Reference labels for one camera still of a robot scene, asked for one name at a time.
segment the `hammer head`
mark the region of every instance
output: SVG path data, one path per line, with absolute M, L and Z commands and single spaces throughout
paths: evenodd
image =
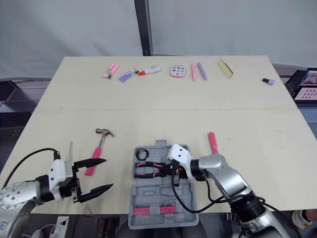
M 114 135 L 111 133 L 111 131 L 107 130 L 107 129 L 96 129 L 96 133 L 97 134 L 102 134 L 102 135 L 112 135 L 114 137 Z

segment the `purple marker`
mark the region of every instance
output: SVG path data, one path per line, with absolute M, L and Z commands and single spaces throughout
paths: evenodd
M 264 78 L 262 79 L 263 82 L 269 84 L 269 85 L 273 85 L 275 83 L 275 80 L 274 79 L 267 79 L 267 78 Z
M 204 78 L 204 80 L 208 80 L 207 74 L 206 74 L 206 72 L 204 71 L 203 65 L 202 65 L 201 63 L 198 63 L 198 64 L 197 64 L 197 67 L 198 67 L 198 69 L 199 69 L 199 71 L 200 71 L 200 74 L 201 74 L 202 77 Z
M 132 77 L 133 74 L 135 74 L 136 72 L 138 72 L 135 68 L 131 69 L 129 72 L 125 73 L 124 75 L 122 75 L 119 80 L 121 82 L 124 82 L 125 80 L 127 80 L 128 78 Z

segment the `purple highlighter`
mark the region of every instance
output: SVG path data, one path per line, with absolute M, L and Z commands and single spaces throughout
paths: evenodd
M 197 64 L 197 67 L 198 67 L 198 69 L 199 69 L 199 71 L 200 71 L 200 74 L 201 74 L 202 77 L 204 78 L 204 80 L 208 80 L 207 74 L 206 74 L 206 72 L 204 71 L 203 65 L 202 65 L 201 63 L 198 63 L 198 64 Z

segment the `hammer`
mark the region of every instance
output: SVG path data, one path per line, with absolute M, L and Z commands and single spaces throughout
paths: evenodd
M 101 154 L 101 146 L 103 145 L 104 139 L 106 138 L 107 135 L 112 135 L 114 137 L 114 135 L 111 133 L 111 131 L 107 130 L 107 129 L 96 129 L 96 133 L 97 134 L 102 134 L 101 136 L 101 140 L 99 142 L 99 145 L 97 146 L 97 148 L 95 149 L 93 155 L 92 155 L 92 159 L 96 159 L 100 157 Z M 85 171 L 85 175 L 87 176 L 92 176 L 94 174 L 96 166 L 93 167 L 89 167 L 86 169 Z

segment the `small bottle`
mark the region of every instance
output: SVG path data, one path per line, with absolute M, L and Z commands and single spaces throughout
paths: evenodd
M 156 65 L 156 66 L 152 66 L 151 68 L 147 68 L 147 69 L 143 70 L 142 72 L 139 72 L 139 75 L 146 75 L 149 73 L 157 73 L 160 71 L 162 71 L 162 67 Z

